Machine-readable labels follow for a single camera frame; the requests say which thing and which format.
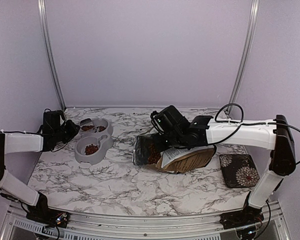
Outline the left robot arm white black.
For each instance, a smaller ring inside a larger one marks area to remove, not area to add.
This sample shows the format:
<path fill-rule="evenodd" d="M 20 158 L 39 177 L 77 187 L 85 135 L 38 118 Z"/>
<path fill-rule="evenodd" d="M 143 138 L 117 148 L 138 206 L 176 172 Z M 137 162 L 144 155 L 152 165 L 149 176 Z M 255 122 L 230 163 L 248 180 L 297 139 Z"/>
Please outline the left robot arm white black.
<path fill-rule="evenodd" d="M 49 227 L 65 228 L 70 214 L 49 207 L 47 196 L 28 185 L 41 153 L 55 152 L 80 130 L 61 110 L 46 109 L 37 132 L 0 130 L 0 195 L 19 202 L 26 217 Z"/>

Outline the brown dog food bag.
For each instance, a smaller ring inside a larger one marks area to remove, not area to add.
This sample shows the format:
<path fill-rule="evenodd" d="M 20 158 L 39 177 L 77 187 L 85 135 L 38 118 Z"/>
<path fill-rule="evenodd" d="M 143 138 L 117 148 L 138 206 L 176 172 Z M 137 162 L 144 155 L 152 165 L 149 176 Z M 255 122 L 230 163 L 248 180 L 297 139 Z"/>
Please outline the brown dog food bag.
<path fill-rule="evenodd" d="M 206 167 L 216 151 L 216 146 L 200 146 L 190 150 L 171 147 L 159 152 L 153 135 L 144 134 L 135 137 L 132 163 L 161 172 L 187 173 Z"/>

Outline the metal food scoop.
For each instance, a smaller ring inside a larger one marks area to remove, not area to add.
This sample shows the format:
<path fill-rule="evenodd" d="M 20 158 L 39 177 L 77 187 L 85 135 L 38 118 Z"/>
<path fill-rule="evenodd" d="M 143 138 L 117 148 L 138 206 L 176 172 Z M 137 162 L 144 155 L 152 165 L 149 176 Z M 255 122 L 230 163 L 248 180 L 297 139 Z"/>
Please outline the metal food scoop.
<path fill-rule="evenodd" d="M 94 128 L 94 124 L 91 118 L 86 118 L 80 121 L 79 123 L 80 129 L 82 131 L 89 131 Z"/>

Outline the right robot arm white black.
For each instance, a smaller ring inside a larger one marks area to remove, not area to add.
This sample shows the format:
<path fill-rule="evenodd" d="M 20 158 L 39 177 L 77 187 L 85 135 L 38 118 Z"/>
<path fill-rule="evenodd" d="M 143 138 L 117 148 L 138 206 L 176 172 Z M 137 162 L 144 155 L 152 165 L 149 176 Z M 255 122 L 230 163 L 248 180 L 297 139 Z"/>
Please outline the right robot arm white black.
<path fill-rule="evenodd" d="M 264 219 L 262 208 L 283 179 L 297 166 L 293 128 L 284 115 L 268 120 L 218 120 L 199 115 L 188 121 L 175 106 L 153 111 L 151 123 L 157 133 L 154 142 L 160 152 L 171 147 L 192 149 L 213 145 L 239 145 L 270 151 L 267 170 L 250 191 L 241 210 L 223 213 L 220 223 L 225 230 L 243 227 Z"/>

